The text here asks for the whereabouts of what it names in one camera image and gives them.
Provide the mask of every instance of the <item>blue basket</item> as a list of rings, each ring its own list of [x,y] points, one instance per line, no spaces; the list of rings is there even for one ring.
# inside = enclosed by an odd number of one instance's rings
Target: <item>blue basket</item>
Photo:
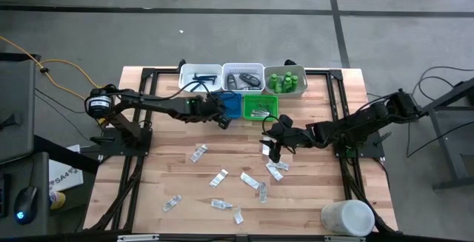
[[[224,102],[227,117],[239,119],[242,116],[242,95],[240,93],[219,93],[219,98]]]

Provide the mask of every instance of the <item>paper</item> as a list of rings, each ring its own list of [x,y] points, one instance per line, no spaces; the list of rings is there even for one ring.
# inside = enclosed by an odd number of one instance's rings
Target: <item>paper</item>
[[[204,144],[200,146],[194,153],[193,156],[191,156],[191,161],[197,162],[198,159],[202,156],[204,152],[207,151],[207,146]]]
[[[81,154],[81,147],[74,145],[67,148]],[[49,185],[50,191],[60,192],[84,183],[84,177],[80,169],[72,168],[69,165],[58,161],[49,161]]]
[[[234,219],[236,220],[237,224],[240,224],[244,221],[244,219],[242,218],[242,208],[240,206],[238,206],[236,211],[234,212]]]
[[[258,188],[260,189],[260,203],[267,202],[267,185],[265,182],[261,182]]]
[[[218,209],[232,209],[232,204],[220,200],[212,200],[210,205]]]
[[[277,181],[280,181],[283,178],[283,175],[281,175],[281,173],[274,166],[270,164],[266,164],[265,166]]]
[[[265,141],[270,141],[269,137],[264,137]],[[267,145],[263,145],[261,148],[261,154],[268,156],[270,154],[270,148]]]
[[[290,165],[287,164],[287,163],[285,163],[285,162],[283,162],[283,161],[280,161],[280,162],[278,162],[278,163],[276,164],[276,163],[274,163],[272,160],[268,160],[268,164],[271,165],[271,166],[273,166],[273,167],[275,167],[275,168],[277,168],[277,169],[283,169],[283,170],[285,170],[285,171],[287,171],[287,170],[290,169]]]
[[[240,175],[240,179],[242,179],[245,183],[247,183],[249,186],[253,187],[254,189],[258,189],[258,186],[260,185],[255,179],[251,178],[245,172],[243,172]]]
[[[228,172],[224,169],[221,170],[219,174],[217,174],[214,179],[209,183],[210,186],[216,187],[221,181],[225,178]]]
[[[178,202],[182,199],[181,195],[176,195],[172,199],[170,199],[165,205],[163,205],[163,210],[165,212],[169,211],[172,209]]]

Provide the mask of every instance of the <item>gray floor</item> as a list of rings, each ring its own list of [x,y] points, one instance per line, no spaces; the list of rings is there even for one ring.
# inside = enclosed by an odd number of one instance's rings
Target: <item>gray floor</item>
[[[104,7],[233,8],[330,10],[330,0],[0,0],[5,4]],[[474,11],[474,0],[338,0],[340,10]],[[474,68],[474,18],[341,17],[350,66],[361,68],[367,91],[379,95],[413,89],[423,71],[436,65]],[[80,64],[100,84],[117,84],[125,65],[261,62],[282,65],[291,58],[306,67],[341,67],[332,16],[34,13],[0,11],[0,34],[32,53]],[[0,52],[15,50],[0,43]],[[86,95],[90,85],[72,67],[51,64],[56,80]],[[474,73],[436,70],[453,84]],[[61,102],[82,102],[37,75],[37,86]],[[426,80],[432,97],[449,87]],[[420,104],[428,100],[415,94]],[[87,136],[98,135],[94,121],[64,112]],[[449,180],[437,143],[404,157],[407,126],[390,125],[384,142],[391,194],[399,229],[412,235],[474,240],[474,188],[434,193]],[[90,144],[37,100],[36,133],[62,145]],[[434,136],[424,119],[413,125],[411,149]],[[77,221],[77,215],[71,216]]]

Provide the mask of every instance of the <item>wooden table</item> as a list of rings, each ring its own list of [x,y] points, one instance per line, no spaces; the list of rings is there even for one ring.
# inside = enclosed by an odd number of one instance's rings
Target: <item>wooden table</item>
[[[119,88],[137,90],[142,68],[124,67]],[[360,69],[342,71],[350,112],[354,113],[367,102],[364,79]],[[324,77],[308,76],[308,84],[303,97],[279,100],[279,113],[289,115],[296,127],[331,119]],[[160,75],[157,95],[168,96],[177,90],[177,75]],[[133,111],[124,114],[132,118]],[[290,164],[290,170],[282,171],[284,178],[278,182],[268,172],[267,158],[261,154],[260,121],[234,120],[222,130],[215,122],[185,124],[153,113],[152,122],[153,141],[141,176],[133,232],[330,234],[322,226],[321,208],[344,200],[341,170],[331,146],[297,149],[296,155],[282,149],[281,159]],[[201,144],[209,150],[193,163],[190,156]],[[95,224],[116,197],[123,162],[123,157],[112,157],[99,167],[84,227]],[[209,182],[221,169],[229,175],[216,188],[210,187]],[[361,159],[361,171],[367,198],[387,224],[397,229],[384,171],[372,159]],[[242,172],[266,182],[265,204],[259,202],[258,192],[240,179]],[[163,212],[162,206],[174,195],[182,195],[182,201]],[[212,208],[213,198],[241,206],[244,222],[237,225],[233,211]],[[121,224],[127,204],[125,201]]]

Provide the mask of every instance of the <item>green basket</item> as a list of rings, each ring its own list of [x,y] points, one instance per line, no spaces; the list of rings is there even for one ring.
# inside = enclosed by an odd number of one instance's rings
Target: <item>green basket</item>
[[[264,117],[255,117],[252,115],[252,110],[261,110],[259,104],[268,106],[270,114],[278,117],[278,97],[271,95],[245,95],[244,96],[244,118],[247,120],[261,121]],[[268,118],[268,121],[274,121],[273,118]]]

